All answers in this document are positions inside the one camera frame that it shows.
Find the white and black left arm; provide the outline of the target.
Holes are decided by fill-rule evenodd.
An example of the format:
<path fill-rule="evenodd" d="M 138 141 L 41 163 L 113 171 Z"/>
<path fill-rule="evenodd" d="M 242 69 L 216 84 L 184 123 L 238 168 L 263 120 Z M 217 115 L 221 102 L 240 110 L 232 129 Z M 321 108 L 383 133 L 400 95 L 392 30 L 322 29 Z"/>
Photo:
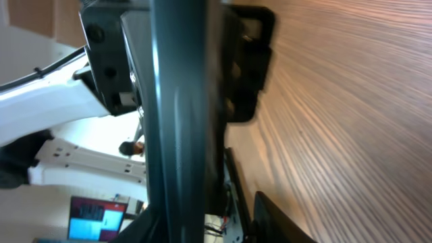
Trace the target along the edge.
<path fill-rule="evenodd" d="M 138 200 L 224 198 L 225 129 L 255 114 L 276 23 L 220 1 L 83 1 L 86 44 L 1 86 L 1 185 L 91 186 Z M 138 113 L 144 161 L 82 148 L 55 128 Z"/>

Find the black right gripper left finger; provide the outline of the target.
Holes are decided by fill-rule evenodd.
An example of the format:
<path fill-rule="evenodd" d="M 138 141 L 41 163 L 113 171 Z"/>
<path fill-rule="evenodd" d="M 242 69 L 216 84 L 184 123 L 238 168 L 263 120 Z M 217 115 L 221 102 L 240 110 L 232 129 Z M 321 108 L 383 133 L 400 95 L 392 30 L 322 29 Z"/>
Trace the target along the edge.
<path fill-rule="evenodd" d="M 164 216 L 147 207 L 131 224 L 109 243 L 168 243 Z"/>

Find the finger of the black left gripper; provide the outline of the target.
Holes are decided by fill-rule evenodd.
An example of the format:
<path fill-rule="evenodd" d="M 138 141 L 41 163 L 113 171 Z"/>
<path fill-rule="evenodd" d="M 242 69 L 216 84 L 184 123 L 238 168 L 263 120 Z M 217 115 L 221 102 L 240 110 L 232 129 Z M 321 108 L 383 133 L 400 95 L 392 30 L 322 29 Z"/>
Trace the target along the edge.
<path fill-rule="evenodd" d="M 228 123 L 253 117 L 271 62 L 275 14 L 267 7 L 223 6 L 222 95 Z"/>

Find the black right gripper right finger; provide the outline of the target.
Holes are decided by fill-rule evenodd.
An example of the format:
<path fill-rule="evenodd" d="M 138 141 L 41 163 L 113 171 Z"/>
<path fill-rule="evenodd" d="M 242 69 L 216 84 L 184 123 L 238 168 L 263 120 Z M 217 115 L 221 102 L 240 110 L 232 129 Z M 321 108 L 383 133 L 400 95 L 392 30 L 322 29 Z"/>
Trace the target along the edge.
<path fill-rule="evenodd" d="M 316 243 L 261 191 L 255 194 L 252 226 L 257 243 Z"/>

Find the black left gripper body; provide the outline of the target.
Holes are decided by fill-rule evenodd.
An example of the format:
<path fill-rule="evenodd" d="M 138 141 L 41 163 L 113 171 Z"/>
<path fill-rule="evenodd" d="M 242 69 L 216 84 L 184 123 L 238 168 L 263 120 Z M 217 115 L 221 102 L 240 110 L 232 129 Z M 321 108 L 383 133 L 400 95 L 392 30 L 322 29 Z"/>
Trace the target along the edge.
<path fill-rule="evenodd" d="M 148 1 L 82 1 L 80 19 L 87 46 L 85 52 L 100 102 L 117 116 L 136 109 L 136 89 L 130 81 L 121 16 L 130 10 L 148 11 Z"/>

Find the smartphone with blue screen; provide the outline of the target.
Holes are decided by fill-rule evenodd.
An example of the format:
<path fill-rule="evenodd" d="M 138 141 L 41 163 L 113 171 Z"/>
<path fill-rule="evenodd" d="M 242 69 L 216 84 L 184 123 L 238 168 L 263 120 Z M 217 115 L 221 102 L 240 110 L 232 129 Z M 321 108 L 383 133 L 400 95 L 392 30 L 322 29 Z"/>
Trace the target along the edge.
<path fill-rule="evenodd" d="M 219 1 L 150 1 L 122 17 L 131 79 L 139 88 L 148 207 L 169 242 L 202 242 L 221 75 Z"/>

